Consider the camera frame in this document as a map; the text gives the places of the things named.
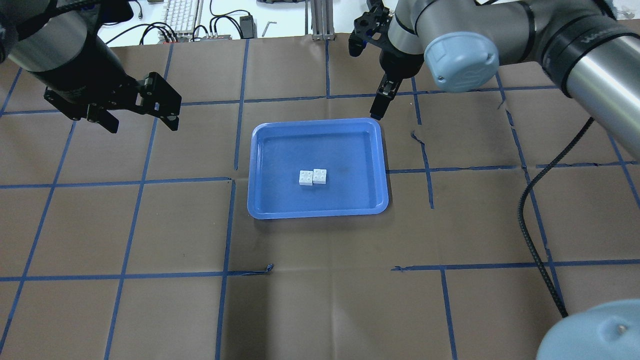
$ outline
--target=blue tape grid line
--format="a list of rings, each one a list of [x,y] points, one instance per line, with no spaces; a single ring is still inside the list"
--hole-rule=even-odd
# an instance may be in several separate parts
[[[19,68],[15,74],[15,78],[13,79],[13,83],[11,83],[11,87],[9,88],[9,92],[6,94],[6,98],[4,98],[4,103],[2,104],[2,109],[0,109],[0,116],[4,115],[4,111],[6,110],[6,106],[9,104],[9,99],[11,98],[11,94],[15,90],[15,85],[18,83],[18,79],[20,78],[20,74],[22,74],[22,68]]]
[[[169,55],[166,60],[166,67],[164,68],[164,78],[166,79],[169,74],[169,68],[171,66],[171,57],[173,55],[173,44],[169,47]],[[107,345],[104,350],[104,359],[109,359],[111,352],[111,343],[113,341],[113,332],[115,330],[116,319],[118,318],[118,309],[120,308],[120,299],[122,298],[122,286],[124,285],[124,275],[127,273],[127,265],[129,262],[129,254],[131,253],[131,244],[133,242],[133,235],[136,230],[136,223],[138,221],[138,213],[140,212],[140,203],[142,202],[142,193],[145,189],[145,180],[147,178],[147,170],[149,168],[149,161],[151,159],[151,150],[154,144],[154,138],[156,136],[158,119],[154,119],[154,124],[151,129],[151,135],[149,136],[149,143],[147,147],[147,157],[145,158],[145,166],[142,170],[142,177],[140,179],[140,185],[138,187],[138,197],[136,199],[136,207],[133,211],[133,218],[131,220],[131,228],[129,229],[129,238],[127,239],[127,247],[124,253],[124,260],[122,261],[122,269],[120,271],[120,280],[118,282],[118,291],[116,292],[116,299],[113,305],[113,314],[111,315],[111,324],[109,325],[109,335],[107,337]]]
[[[417,88],[415,84],[415,77],[411,78],[411,86],[413,89],[413,105],[415,106],[415,117],[417,119],[418,126],[422,125],[422,115],[420,114],[420,104],[418,103],[418,95]],[[427,157],[427,149],[422,142],[422,140],[418,139],[415,134],[411,134],[411,137],[420,143],[420,148],[422,149],[422,160],[424,161],[424,173],[427,176],[427,192],[429,193],[429,207],[431,209],[434,208],[433,205],[433,184],[431,182],[431,167],[429,166],[429,158]]]
[[[225,313],[225,299],[227,297],[227,279],[229,273],[229,253],[231,251],[231,234],[234,223],[234,210],[236,204],[236,182],[231,183],[231,196],[229,200],[229,216],[227,220],[227,244],[225,246],[225,262],[223,265],[222,286],[220,289],[220,307],[218,308],[218,327],[216,330],[216,360],[220,360],[222,349],[222,325]]]
[[[618,148],[616,141],[613,140],[613,136],[611,136],[611,134],[609,135],[609,141],[611,142],[611,146],[613,146],[613,150],[616,152],[616,156],[618,157],[618,161],[619,161],[618,164],[622,166],[622,171],[625,173],[627,182],[631,187],[631,193],[634,195],[634,199],[636,200],[636,205],[640,209],[640,197],[638,196],[638,191],[636,190],[634,181],[631,179],[631,174],[629,174],[629,169],[627,169],[627,165],[629,164],[629,162],[625,161],[622,158],[622,153],[620,152],[620,149]]]
[[[502,102],[506,102],[507,97],[504,91],[504,87],[502,86],[502,80],[500,79],[500,74],[496,73],[495,79],[498,82],[498,87],[500,88],[500,96],[502,97]],[[525,179],[527,180],[527,184],[531,183],[531,178],[529,177],[529,171],[527,169],[527,162],[524,158],[524,152],[522,151],[522,146],[520,145],[520,139],[518,137],[518,132],[515,128],[515,123],[513,122],[513,116],[509,112],[509,110],[505,110],[507,114],[507,119],[509,120],[509,125],[511,126],[511,133],[513,134],[513,141],[515,142],[516,148],[518,149],[518,155],[520,157],[522,170],[524,171]],[[547,254],[548,267],[549,272],[551,273],[551,278],[553,279],[554,286],[556,287],[556,291],[560,299],[563,299],[562,290],[560,288],[560,282],[557,277],[556,267],[554,265],[553,256],[551,255],[551,249],[548,247],[547,241],[547,232],[545,231],[545,226],[542,223],[542,216],[540,215],[540,208],[538,207],[538,201],[536,200],[536,194],[533,189],[529,194],[531,198],[531,204],[533,205],[533,211],[536,215],[536,221],[538,222],[538,229],[540,230],[540,236],[542,237],[542,244],[545,248],[545,253]]]
[[[451,304],[449,303],[449,287],[447,286],[447,274],[445,268],[440,266],[440,280],[442,282],[442,296],[444,298],[444,311],[447,315],[447,328],[449,330],[449,343],[451,344],[451,358],[458,360],[458,351],[456,350],[456,336],[453,332],[453,319],[451,316]]]
[[[638,165],[637,161],[625,161],[626,165]],[[536,165],[536,168],[544,168],[546,165]],[[558,168],[568,167],[614,167],[620,166],[619,163],[576,163],[576,164],[558,164]],[[444,167],[444,168],[430,168],[430,172],[452,172],[452,171],[491,171],[491,170],[514,170],[520,168],[518,165],[495,165],[486,167]],[[388,170],[387,174],[419,174],[425,172],[424,168],[400,168]],[[185,177],[182,179],[156,179],[156,180],[144,180],[145,184],[172,184],[172,183],[205,183],[210,181],[229,181],[233,180],[230,177],[218,176],[218,177]],[[100,186],[126,186],[126,185],[140,185],[141,181],[110,181],[104,183],[58,183],[57,188],[94,188]],[[50,188],[52,184],[16,184],[16,185],[0,185],[2,189],[37,189],[37,188]]]
[[[640,259],[609,259],[609,260],[574,260],[555,261],[556,268],[573,266],[620,266],[620,265],[640,265]],[[439,271],[445,270],[486,270],[486,269],[512,269],[512,268],[535,268],[535,263],[481,263],[481,264],[448,264],[448,265],[412,265],[395,266],[391,271]],[[265,270],[259,271],[228,271],[227,277],[264,275],[273,269],[273,265],[268,265]],[[124,279],[174,279],[182,277],[223,277],[224,271],[212,272],[168,272],[155,274],[94,274],[94,275],[46,275],[46,276],[6,276],[0,277],[0,282],[29,281],[75,281],[75,280],[120,280]]]
[[[556,267],[572,266],[617,266],[617,265],[640,265],[640,259],[619,259],[619,260],[577,260],[577,261],[556,261]],[[439,271],[439,270],[486,270],[486,269],[514,269],[514,268],[536,268],[535,263],[487,263],[487,264],[450,264],[450,265],[412,265],[396,266],[391,271]]]
[[[241,121],[242,121],[242,112],[243,112],[243,104],[246,102],[280,102],[280,101],[306,101],[306,100],[314,100],[314,99],[322,99],[322,98],[328,98],[328,99],[339,99],[339,98],[356,98],[356,97],[374,97],[376,94],[347,94],[347,95],[331,95],[330,94],[330,76],[329,76],[329,49],[328,49],[328,42],[326,42],[325,45],[325,51],[326,51],[326,96],[307,96],[307,97],[287,97],[287,98],[272,98],[272,99],[244,99],[244,88],[245,88],[245,84],[246,84],[246,67],[247,67],[247,59],[248,59],[248,50],[249,50],[249,40],[246,41],[246,45],[245,45],[245,52],[244,52],[244,63],[243,63],[243,76],[242,76],[242,85],[241,85],[241,96],[240,96],[240,100],[237,101],[203,101],[203,102],[185,102],[182,105],[183,106],[196,106],[196,105],[218,105],[218,104],[239,104],[239,114],[238,114],[238,125],[237,125],[237,137],[236,137],[236,158],[234,159],[234,165],[235,168],[237,169],[237,162],[238,162],[238,156],[239,156],[239,139],[240,139],[240,135],[241,135]],[[168,75],[168,71],[169,71],[169,67],[170,67],[170,62],[171,62],[171,56],[172,56],[172,52],[173,52],[173,45],[171,45],[170,47],[170,52],[169,52],[169,56],[168,56],[168,60],[167,60],[167,64],[166,64],[166,68],[165,68],[165,73],[164,76],[165,78]],[[15,86],[18,82],[19,76],[21,74],[22,69],[19,69],[15,79],[13,80],[12,86],[10,88],[10,91],[8,92],[8,95],[3,103],[3,107],[0,110],[0,117],[2,115],[18,115],[18,114],[37,114],[37,113],[57,113],[59,112],[58,110],[29,110],[29,111],[5,111],[8,101],[10,99],[11,94],[13,93]],[[475,89],[472,91],[476,91],[476,92],[491,92],[491,91],[500,91],[501,96],[503,98],[503,100],[506,99],[505,97],[505,91],[517,91],[517,90],[546,90],[546,89],[557,89],[556,86],[519,86],[519,87],[509,87],[509,88],[504,88],[502,86],[502,83],[499,79],[499,76],[497,76],[497,81],[499,82],[499,88],[485,88],[485,89]],[[414,96],[414,103],[415,103],[415,111],[416,111],[416,116],[417,116],[417,123],[418,125],[422,124],[422,119],[421,119],[421,114],[420,114],[420,107],[418,104],[418,98],[417,96],[419,94],[439,94],[442,93],[442,91],[439,90],[435,90],[435,91],[417,91],[416,89],[416,83],[415,83],[415,78],[412,79],[412,87],[413,87],[413,91],[412,92],[401,92],[398,93],[398,95],[413,95]],[[513,119],[511,114],[507,111],[508,114],[508,119],[509,119],[509,123],[514,126],[513,124]],[[191,178],[191,179],[159,179],[159,180],[146,180],[146,173],[147,173],[147,169],[148,169],[148,163],[149,163],[149,159],[150,159],[150,153],[152,150],[152,143],[154,140],[154,136],[155,136],[155,131],[156,131],[156,127],[157,127],[157,119],[154,120],[154,125],[152,128],[152,133],[150,136],[150,141],[149,141],[149,145],[148,145],[148,151],[147,151],[147,158],[145,160],[145,167],[143,169],[143,176],[141,181],[123,181],[123,182],[110,182],[110,183],[71,183],[71,184],[58,184],[58,178],[60,176],[60,171],[66,156],[66,153],[68,151],[68,147],[72,138],[72,134],[74,132],[75,129],[75,125],[76,123],[73,123],[71,131],[69,133],[69,136],[67,138],[67,143],[65,145],[65,150],[63,151],[62,157],[61,157],[61,161],[58,167],[58,171],[56,173],[56,177],[54,178],[54,182],[53,184],[25,184],[25,185],[4,185],[4,186],[0,186],[0,189],[3,188],[50,188],[50,192],[49,192],[49,196],[47,198],[47,202],[45,205],[45,209],[43,210],[43,214],[40,220],[40,224],[38,226],[38,231],[36,232],[36,236],[34,239],[34,243],[32,245],[31,248],[31,252],[29,253],[29,258],[27,261],[27,264],[25,266],[25,269],[23,271],[23,275],[22,277],[0,277],[0,281],[19,281],[19,288],[17,290],[16,293],[16,297],[14,298],[14,302],[12,305],[12,310],[10,312],[10,316],[7,320],[7,323],[5,325],[4,331],[3,331],[3,337],[2,340],[0,341],[0,353],[2,352],[2,348],[4,347],[4,343],[6,341],[6,336],[8,334],[8,330],[13,318],[13,315],[15,314],[15,308],[17,307],[17,303],[19,301],[19,297],[20,297],[20,293],[22,291],[22,287],[24,286],[24,283],[26,281],[64,281],[64,280],[101,280],[101,279],[109,279],[109,280],[115,280],[118,279],[119,285],[118,285],[118,293],[116,296],[116,302],[114,305],[114,312],[113,312],[113,316],[112,316],[112,321],[111,321],[111,327],[109,330],[109,338],[108,338],[108,344],[107,344],[107,348],[105,351],[105,359],[108,359],[109,357],[109,351],[110,351],[110,346],[111,346],[111,342],[113,341],[113,331],[115,329],[115,322],[116,322],[116,317],[117,317],[117,311],[118,311],[118,307],[119,307],[119,301],[120,301],[120,297],[122,294],[122,285],[124,283],[124,279],[159,279],[159,278],[174,278],[174,277],[221,277],[222,278],[222,288],[221,288],[221,295],[220,295],[220,308],[219,308],[219,314],[218,314],[218,331],[217,331],[217,335],[216,335],[216,359],[220,358],[220,348],[221,348],[221,336],[222,336],[222,325],[223,325],[223,313],[224,313],[224,304],[225,304],[225,295],[226,295],[226,285],[227,285],[227,278],[228,276],[238,276],[238,275],[253,275],[253,274],[265,274],[266,272],[269,272],[272,269],[272,266],[270,265],[269,267],[267,267],[267,270],[265,271],[259,271],[259,272],[230,272],[228,270],[228,261],[229,261],[229,251],[230,251],[230,241],[231,241],[231,228],[232,228],[232,221],[233,221],[233,207],[234,207],[234,199],[235,199],[235,192],[236,192],[236,184],[235,181],[231,180],[230,178],[227,177],[208,177],[208,178]],[[522,149],[519,143],[519,140],[517,138],[517,133],[515,131],[515,129],[512,128],[512,133],[514,136],[514,140],[516,142],[516,146],[518,147],[518,152],[519,152],[519,156],[520,159],[522,161],[522,168],[525,172],[525,177],[527,179],[527,181],[530,181],[529,178],[529,174],[527,171],[527,166],[526,166],[526,162],[524,160],[524,155],[522,153]],[[616,151],[616,154],[618,155],[618,158],[620,159],[619,163],[608,163],[608,164],[596,164],[596,163],[578,163],[578,164],[560,164],[558,165],[558,167],[589,167],[589,166],[621,166],[625,172],[625,175],[629,181],[630,187],[632,189],[632,192],[634,194],[634,197],[636,198],[636,202],[638,203],[638,206],[640,207],[640,198],[638,197],[636,188],[630,178],[629,172],[626,168],[626,165],[637,165],[636,161],[623,161],[620,152],[616,146],[616,144],[612,141],[612,145]],[[426,149],[424,144],[421,144],[422,146],[422,152],[423,152],[423,158],[425,161],[425,168],[424,169],[398,169],[398,170],[389,170],[388,173],[389,174],[407,174],[407,173],[421,173],[421,172],[425,172],[427,175],[427,180],[428,180],[428,191],[429,191],[429,203],[431,208],[433,209],[434,205],[433,205],[433,189],[432,189],[432,184],[431,184],[431,172],[447,172],[447,171],[460,171],[460,170],[503,170],[503,169],[514,169],[517,168],[517,166],[493,166],[493,167],[469,167],[469,168],[430,168],[429,164],[428,164],[428,158],[427,158],[427,154],[426,154]],[[544,167],[544,165],[537,165],[536,167],[541,168]],[[126,265],[128,262],[128,257],[129,257],[129,253],[131,250],[131,243],[132,243],[132,236],[134,234],[134,229],[135,229],[135,224],[137,221],[137,215],[138,215],[138,211],[140,208],[140,202],[141,202],[141,198],[142,198],[142,194],[143,194],[143,189],[144,189],[144,185],[145,184],[163,184],[163,183],[188,183],[188,182],[199,182],[199,181],[232,181],[232,194],[231,194],[231,199],[230,199],[230,213],[229,213],[229,218],[228,218],[228,228],[227,228],[227,248],[225,250],[225,265],[224,265],[224,269],[222,272],[191,272],[191,273],[164,273],[164,274],[126,274]],[[130,229],[130,234],[129,234],[129,239],[127,242],[127,250],[125,251],[125,259],[123,261],[123,267],[122,267],[122,271],[121,274],[117,275],[117,274],[111,274],[111,275],[55,275],[55,276],[27,276],[27,272],[28,272],[28,268],[30,266],[31,260],[33,259],[33,254],[35,252],[35,248],[37,245],[37,241],[38,238],[40,236],[40,233],[42,231],[42,226],[44,224],[45,218],[46,218],[46,213],[47,210],[50,206],[51,203],[51,198],[53,195],[53,192],[55,190],[55,188],[61,188],[61,187],[87,187],[87,186],[121,186],[121,185],[138,185],[140,187],[139,192],[138,192],[138,198],[136,201],[136,207],[134,210],[134,216],[133,216],[133,220],[132,220],[132,226]],[[560,288],[559,288],[559,284],[557,281],[557,275],[556,275],[556,271],[555,271],[555,266],[594,266],[594,265],[640,265],[640,259],[628,259],[628,260],[602,260],[602,261],[560,261],[560,262],[553,262],[551,255],[550,255],[550,250],[547,248],[547,243],[546,243],[546,234],[544,233],[544,228],[542,226],[542,222],[541,222],[541,217],[540,217],[540,213],[538,210],[538,206],[537,206],[537,202],[535,201],[534,198],[534,194],[531,194],[532,196],[532,201],[534,203],[534,210],[536,211],[536,219],[538,220],[538,225],[540,227],[541,233],[543,234],[543,242],[545,243],[545,250],[547,251],[547,257],[549,258],[549,262],[546,263],[549,267],[552,268],[552,276],[554,278],[554,283],[556,284],[558,291],[560,292]],[[449,336],[450,336],[450,341],[451,341],[451,351],[452,351],[452,356],[453,359],[457,359],[457,351],[456,351],[456,346],[455,346],[455,339],[454,339],[454,333],[453,333],[453,324],[452,324],[452,319],[451,319],[451,309],[450,309],[450,305],[449,305],[449,294],[448,294],[448,289],[447,289],[447,283],[446,283],[446,275],[445,275],[445,270],[464,270],[464,269],[483,269],[483,268],[530,268],[530,267],[535,267],[535,264],[533,263],[503,263],[503,264],[476,264],[476,265],[426,265],[426,266],[409,266],[407,268],[400,268],[399,266],[397,266],[395,269],[393,269],[394,271],[419,271],[419,270],[438,270],[441,272],[441,276],[442,276],[442,286],[443,286],[443,293],[444,293],[444,301],[445,301],[445,311],[447,313],[447,324],[449,326]]]
[[[249,59],[249,39],[244,43],[244,60],[242,65],[242,83],[240,87],[240,107],[238,108],[238,126],[236,129],[236,152],[234,154],[234,169],[238,169],[240,159],[240,137],[242,135],[242,114],[244,110],[244,90],[246,88],[246,66]]]
[[[505,91],[518,91],[518,90],[548,90],[548,89],[557,89],[555,86],[519,86],[519,87],[511,87],[504,88]],[[475,89],[469,92],[498,92],[499,88],[485,88],[485,89]],[[430,91],[411,91],[411,92],[398,92],[398,96],[404,95],[426,95],[426,94],[442,94],[444,91],[441,90],[430,90]],[[273,97],[273,98],[264,98],[264,99],[241,99],[241,100],[219,100],[219,101],[193,101],[193,102],[183,102],[182,106],[197,106],[197,105],[224,105],[224,104],[240,104],[243,103],[255,103],[255,102],[281,102],[281,101],[303,101],[303,100],[316,100],[316,99],[352,99],[355,97],[375,97],[375,93],[368,94],[342,94],[342,95],[316,95],[316,96],[300,96],[300,97]],[[25,111],[4,111],[4,115],[24,115],[24,114],[46,114],[46,113],[59,113],[58,110],[25,110]]]
[[[67,152],[69,150],[69,145],[71,144],[71,138],[73,137],[74,131],[76,129],[76,124],[77,124],[76,122],[73,122],[71,124],[71,130],[69,131],[69,135],[67,136],[67,142],[65,143],[65,148],[62,150],[60,162],[58,163],[58,169],[56,170],[56,175],[53,178],[53,184],[51,185],[51,189],[49,190],[49,195],[47,196],[47,201],[45,203],[44,210],[42,211],[40,222],[38,223],[38,229],[36,230],[36,234],[33,238],[33,243],[31,244],[31,250],[29,251],[29,256],[27,257],[27,262],[24,265],[24,269],[22,271],[22,277],[20,278],[18,289],[15,293],[15,297],[13,298],[11,311],[9,312],[9,316],[7,318],[6,324],[4,325],[3,335],[2,335],[2,338],[0,339],[0,354],[4,349],[4,343],[6,342],[6,337],[9,334],[9,328],[11,327],[13,316],[15,315],[15,309],[18,306],[18,301],[20,300],[20,294],[22,293],[22,288],[24,287],[25,278],[27,276],[27,273],[29,272],[29,267],[31,266],[33,255],[35,254],[36,246],[38,245],[38,240],[40,239],[40,234],[42,233],[42,227],[44,226],[44,222],[47,217],[47,212],[49,210],[49,206],[51,205],[51,199],[53,198],[53,193],[56,189],[56,184],[58,183],[58,179],[60,178],[60,173],[62,172],[62,165],[64,164],[65,158],[67,157]]]

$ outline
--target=white lego brick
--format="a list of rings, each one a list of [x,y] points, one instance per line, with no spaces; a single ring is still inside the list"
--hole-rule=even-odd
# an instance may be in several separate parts
[[[326,184],[326,169],[325,168],[315,168],[314,169],[314,184]]]
[[[312,186],[313,183],[314,172],[308,170],[300,170],[300,181],[298,182],[300,185]]]

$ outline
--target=keyboard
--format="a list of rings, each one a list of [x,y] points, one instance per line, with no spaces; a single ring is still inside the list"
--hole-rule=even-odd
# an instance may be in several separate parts
[[[193,28],[200,24],[202,18],[202,0],[164,1],[163,21],[175,30],[178,37],[192,38]]]

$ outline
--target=blue tray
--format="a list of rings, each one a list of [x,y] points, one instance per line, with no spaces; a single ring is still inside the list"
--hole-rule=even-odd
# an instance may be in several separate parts
[[[327,169],[301,186],[300,170]],[[389,203],[380,125],[371,119],[262,124],[253,130],[249,214],[257,219],[370,215]]]

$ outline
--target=table surface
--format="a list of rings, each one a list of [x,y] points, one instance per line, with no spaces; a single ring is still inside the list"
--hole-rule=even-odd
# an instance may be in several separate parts
[[[465,94],[405,81],[380,122],[382,214],[248,214],[256,126],[368,115],[378,52],[347,39],[114,48],[182,94],[176,132],[72,122],[3,64],[0,359],[533,359],[560,317],[516,204],[588,118],[537,64]],[[640,297],[638,186],[596,124],[527,202],[570,313]]]

